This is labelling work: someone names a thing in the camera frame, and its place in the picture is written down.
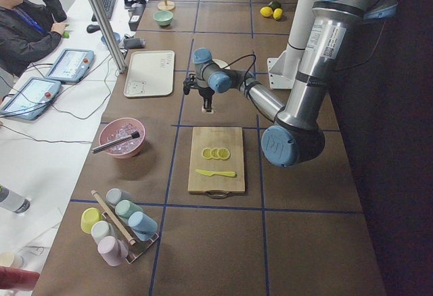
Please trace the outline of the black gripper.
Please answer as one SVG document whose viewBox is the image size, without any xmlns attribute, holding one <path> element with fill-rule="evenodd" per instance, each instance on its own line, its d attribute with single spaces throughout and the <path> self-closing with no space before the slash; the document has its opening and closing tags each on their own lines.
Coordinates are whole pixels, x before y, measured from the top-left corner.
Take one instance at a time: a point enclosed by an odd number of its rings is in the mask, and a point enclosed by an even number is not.
<svg viewBox="0 0 433 296">
<path fill-rule="evenodd" d="M 203 110 L 213 110 L 212 108 L 212 96 L 214 95 L 214 91 L 210 87 L 200 87 L 198 85 L 198 80 L 196 79 L 195 74 L 188 74 L 183 81 L 183 93 L 188 95 L 190 90 L 195 89 L 198 90 L 200 96 L 204 100 Z"/>
</svg>

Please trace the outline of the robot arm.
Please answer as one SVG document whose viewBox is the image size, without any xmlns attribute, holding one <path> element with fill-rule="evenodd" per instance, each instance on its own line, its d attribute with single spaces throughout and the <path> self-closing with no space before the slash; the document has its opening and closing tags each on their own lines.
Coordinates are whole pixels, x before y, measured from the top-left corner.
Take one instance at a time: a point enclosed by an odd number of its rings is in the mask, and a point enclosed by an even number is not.
<svg viewBox="0 0 433 296">
<path fill-rule="evenodd" d="M 330 74 L 352 31 L 392 17 L 396 7 L 397 0 L 298 0 L 287 47 L 269 66 L 269 74 L 291 90 L 286 103 L 251 72 L 220 67 L 206 48 L 194 51 L 195 72 L 185 79 L 183 91 L 197 90 L 210 111 L 214 94 L 237 89 L 273 122 L 261 139 L 267 160 L 282 168 L 309 161 L 325 146 L 317 117 Z"/>
</svg>

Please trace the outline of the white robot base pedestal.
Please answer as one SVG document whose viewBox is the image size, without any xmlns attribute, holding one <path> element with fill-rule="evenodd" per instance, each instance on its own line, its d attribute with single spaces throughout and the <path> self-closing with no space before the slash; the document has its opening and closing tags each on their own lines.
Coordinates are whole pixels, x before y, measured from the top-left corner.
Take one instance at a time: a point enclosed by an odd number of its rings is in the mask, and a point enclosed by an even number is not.
<svg viewBox="0 0 433 296">
<path fill-rule="evenodd" d="M 315 20 L 315 0 L 298 0 L 286 49 L 278 58 L 269 58 L 268 74 L 271 89 L 291 89 L 304 55 Z"/>
</svg>

